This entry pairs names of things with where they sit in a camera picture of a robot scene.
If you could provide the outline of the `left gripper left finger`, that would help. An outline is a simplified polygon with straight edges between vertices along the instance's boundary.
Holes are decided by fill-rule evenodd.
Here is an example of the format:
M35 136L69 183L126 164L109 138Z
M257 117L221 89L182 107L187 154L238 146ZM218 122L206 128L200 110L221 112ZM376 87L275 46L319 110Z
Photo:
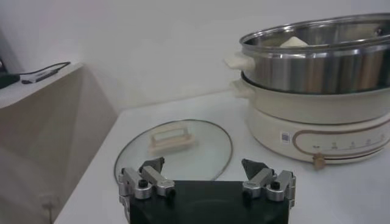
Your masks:
M161 174L164 163L164 157L159 157L145 161L138 170L131 167L122 168L120 171L120 197L133 196L137 200L147 200L151 198L153 191L164 198L174 197L176 194L175 182Z

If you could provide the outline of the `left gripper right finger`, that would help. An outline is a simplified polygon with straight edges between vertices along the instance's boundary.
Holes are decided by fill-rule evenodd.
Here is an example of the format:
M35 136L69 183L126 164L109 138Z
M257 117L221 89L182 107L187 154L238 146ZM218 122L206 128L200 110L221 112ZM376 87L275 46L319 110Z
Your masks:
M242 159L247 181L243 182L243 197L247 201L260 198L262 195L274 202L284 199L296 201L296 176L287 170L279 174L265 163Z

